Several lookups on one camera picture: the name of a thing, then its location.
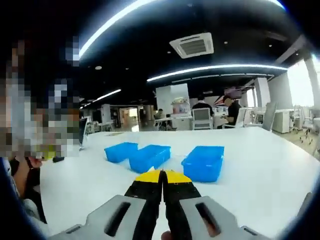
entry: white table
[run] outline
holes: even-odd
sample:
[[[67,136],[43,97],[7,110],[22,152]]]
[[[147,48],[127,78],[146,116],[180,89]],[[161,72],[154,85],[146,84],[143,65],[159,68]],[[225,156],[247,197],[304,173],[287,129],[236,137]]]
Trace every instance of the white table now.
[[[293,143],[259,127],[198,130],[125,132],[88,136],[79,157],[45,162],[40,189],[44,214],[52,234],[76,224],[114,195],[123,195],[138,175],[121,164],[106,161],[104,148],[127,142],[171,146],[164,169],[181,172],[180,162],[198,145],[225,146],[224,162],[216,183],[194,185],[233,213],[239,226],[246,225],[275,237],[297,215],[306,194],[313,190],[320,163]],[[153,240],[169,229],[161,203]]]
[[[182,127],[183,130],[191,130],[190,129],[190,120],[192,120],[193,117],[191,115],[188,116],[171,116],[171,117],[164,117],[160,119],[155,119],[154,122],[158,123],[156,126],[157,130],[159,130],[159,126],[161,122],[167,122],[172,121],[172,125],[174,128],[177,128],[177,130],[180,130],[180,127]]]
[[[107,121],[107,122],[104,122],[104,123],[98,123],[98,126],[101,127],[101,132],[103,131],[103,127],[104,126],[110,126],[111,127],[111,130],[114,129],[114,127],[112,126],[112,124],[114,124],[113,121]]]

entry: blue container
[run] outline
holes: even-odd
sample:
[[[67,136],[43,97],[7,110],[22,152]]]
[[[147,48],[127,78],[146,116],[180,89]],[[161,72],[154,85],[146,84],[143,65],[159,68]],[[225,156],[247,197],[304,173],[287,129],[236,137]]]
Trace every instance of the blue container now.
[[[120,163],[138,151],[138,143],[123,142],[104,149],[109,162]]]
[[[183,174],[195,182],[216,182],[224,159],[224,146],[197,146],[181,162]]]
[[[170,146],[148,145],[129,157],[130,167],[142,174],[151,167],[157,169],[171,157]]]

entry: led light strip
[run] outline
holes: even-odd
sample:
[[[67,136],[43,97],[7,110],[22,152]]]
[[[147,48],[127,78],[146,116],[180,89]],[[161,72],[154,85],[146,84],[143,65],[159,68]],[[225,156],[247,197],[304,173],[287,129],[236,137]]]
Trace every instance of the led light strip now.
[[[99,100],[101,100],[101,99],[104,99],[104,98],[106,98],[106,97],[109,97],[109,96],[111,96],[111,95],[113,95],[113,94],[119,93],[119,92],[121,92],[121,89],[118,89],[118,90],[112,91],[112,92],[110,92],[110,93],[108,93],[108,94],[106,94],[106,95],[100,96],[100,97],[98,97],[96,100],[92,101],[92,103],[94,103],[94,102],[96,102],[96,101],[99,101]],[[85,108],[86,106],[89,106],[90,104],[91,104],[91,102],[89,102],[88,104],[86,104],[86,105],[84,105],[84,106],[81,106],[80,109],[83,109],[83,108]]]
[[[108,96],[111,96],[112,94],[116,94],[116,93],[118,93],[118,92],[121,92],[121,89],[112,91],[112,92],[110,92],[110,93],[108,93],[108,94],[106,94],[106,95],[103,95],[103,96],[101,96],[101,97],[98,97],[96,100],[93,101],[93,103],[96,102],[96,101],[99,101],[99,100],[101,100],[101,99],[104,99],[104,98],[106,98],[106,97],[108,97]]]
[[[120,12],[118,12],[116,15],[111,17],[108,21],[106,21],[89,39],[88,41],[82,46],[82,48],[79,51],[79,55],[74,55],[74,60],[80,60],[80,58],[83,56],[83,54],[88,50],[88,48],[91,46],[91,44],[101,35],[103,34],[108,28],[110,28],[113,24],[115,24],[117,21],[125,17],[127,14],[131,13],[132,11],[140,8],[141,6],[144,6],[146,4],[149,4],[151,2],[154,2],[157,0],[137,0],[134,3],[130,4]],[[281,7],[285,10],[284,6],[277,0],[266,0],[271,3],[274,3],[275,5]]]
[[[175,76],[175,75],[179,75],[179,74],[192,73],[192,72],[196,72],[196,71],[211,70],[211,69],[225,69],[225,68],[262,68],[262,69],[277,69],[277,70],[284,70],[284,71],[288,70],[285,67],[260,65],[260,64],[227,64],[227,65],[202,66],[202,67],[196,67],[196,68],[190,68],[190,69],[170,72],[170,73],[163,74],[160,76],[155,76],[155,77],[149,78],[147,80],[147,82],[151,82],[154,80],[163,79],[166,77]]]

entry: office chair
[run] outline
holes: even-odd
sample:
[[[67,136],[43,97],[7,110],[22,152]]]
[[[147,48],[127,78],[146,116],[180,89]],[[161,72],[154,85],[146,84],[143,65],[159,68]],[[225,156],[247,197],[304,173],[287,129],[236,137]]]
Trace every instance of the office chair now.
[[[192,130],[213,129],[213,121],[209,108],[198,108],[192,110]]]
[[[222,129],[228,128],[243,128],[245,126],[245,116],[246,116],[246,107],[241,107],[239,109],[238,117],[236,118],[235,125],[223,124]]]
[[[274,124],[277,105],[278,105],[277,102],[268,102],[266,104],[262,124],[254,123],[254,124],[246,124],[245,126],[246,127],[261,127],[264,130],[272,131],[272,126]]]
[[[314,123],[311,117],[306,117],[305,110],[303,107],[300,106],[300,114],[301,114],[301,121],[302,121],[302,129],[305,129],[304,135],[305,140],[309,140],[309,145],[312,143],[313,139],[309,136],[311,130],[315,129]]]

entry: floor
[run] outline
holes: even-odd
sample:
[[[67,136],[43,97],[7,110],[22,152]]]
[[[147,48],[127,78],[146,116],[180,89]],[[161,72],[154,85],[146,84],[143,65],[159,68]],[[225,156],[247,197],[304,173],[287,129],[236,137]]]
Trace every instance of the floor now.
[[[141,122],[132,122],[128,126],[122,126],[121,128],[116,128],[116,132],[144,132],[144,131],[154,131],[154,122],[147,121],[144,124]],[[309,136],[312,139],[311,144],[309,141],[306,141],[305,138],[305,131],[300,130],[298,133],[296,132],[289,132],[289,133],[278,133],[276,131],[273,132],[274,134],[284,138],[293,144],[297,145],[298,147],[302,148],[306,152],[312,154],[316,144],[318,142],[318,135],[316,133],[310,133]],[[316,158],[320,159],[320,154],[318,152],[314,155]]]
[[[318,135],[316,133],[310,133],[309,137],[312,139],[311,144],[309,144],[309,140],[306,140],[306,135],[304,130],[300,130],[298,133],[296,132],[289,132],[289,133],[278,133],[276,131],[273,132],[274,134],[292,142],[293,144],[297,145],[298,147],[302,148],[306,152],[312,154],[317,142],[318,142]]]

